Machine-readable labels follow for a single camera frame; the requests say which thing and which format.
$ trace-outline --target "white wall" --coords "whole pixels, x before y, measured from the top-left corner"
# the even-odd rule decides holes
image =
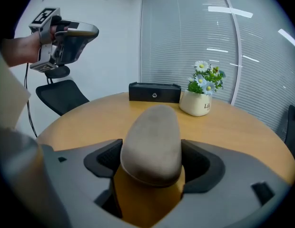
[[[15,37],[30,34],[28,25],[46,6],[60,7],[64,19],[96,25],[99,36],[87,44],[79,60],[69,64],[70,75],[88,100],[128,91],[130,82],[138,81],[139,65],[130,64],[132,48],[128,37],[131,30],[131,0],[31,0],[16,28]],[[23,83],[25,65],[11,69]],[[28,90],[31,93],[30,111],[37,134],[59,116],[36,96],[35,89],[47,84],[44,74],[29,70]],[[17,129],[31,135],[27,107],[23,109]]]

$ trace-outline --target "black box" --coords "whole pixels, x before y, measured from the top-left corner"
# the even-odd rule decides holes
[[[179,103],[181,87],[179,85],[131,83],[128,86],[130,101],[154,101]]]

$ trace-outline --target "office chair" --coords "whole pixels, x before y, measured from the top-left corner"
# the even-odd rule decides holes
[[[288,124],[285,144],[295,159],[295,106],[290,105],[288,108]]]
[[[36,93],[46,106],[60,116],[89,102],[72,80],[39,86]]]

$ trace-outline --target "flower pot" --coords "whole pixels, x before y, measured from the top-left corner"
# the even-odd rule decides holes
[[[197,94],[185,90],[179,108],[192,116],[204,116],[211,109],[211,95]]]

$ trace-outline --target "cord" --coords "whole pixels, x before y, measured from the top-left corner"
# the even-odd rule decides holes
[[[27,63],[27,66],[26,66],[26,74],[25,74],[25,78],[24,78],[24,87],[27,89],[27,74],[28,74],[28,68],[29,68],[29,63]],[[33,122],[32,122],[32,118],[31,118],[31,114],[30,114],[30,105],[29,105],[29,100],[27,101],[27,110],[28,110],[28,118],[29,118],[29,123],[30,123],[30,126],[34,132],[34,135],[36,137],[37,136],[37,133],[35,132],[35,129],[34,129],[34,126],[33,126]]]

